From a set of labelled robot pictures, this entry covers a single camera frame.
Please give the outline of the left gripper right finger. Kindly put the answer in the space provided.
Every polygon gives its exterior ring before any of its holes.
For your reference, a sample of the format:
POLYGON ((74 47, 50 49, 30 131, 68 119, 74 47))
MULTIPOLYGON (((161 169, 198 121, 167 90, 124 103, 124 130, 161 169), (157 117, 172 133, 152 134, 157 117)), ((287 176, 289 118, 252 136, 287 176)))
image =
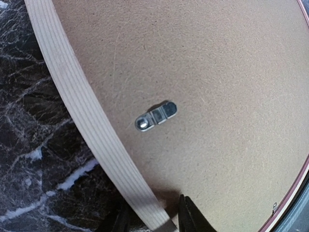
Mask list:
POLYGON ((178 222, 180 232, 216 232, 190 197, 179 198, 178 222))

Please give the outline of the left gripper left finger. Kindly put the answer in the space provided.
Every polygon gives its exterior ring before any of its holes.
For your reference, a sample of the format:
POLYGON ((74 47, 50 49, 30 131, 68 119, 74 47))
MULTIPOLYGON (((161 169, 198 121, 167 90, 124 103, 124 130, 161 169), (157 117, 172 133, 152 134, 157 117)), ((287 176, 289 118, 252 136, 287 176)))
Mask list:
POLYGON ((117 211, 115 223, 112 232, 129 232, 130 209, 128 205, 122 205, 117 211))

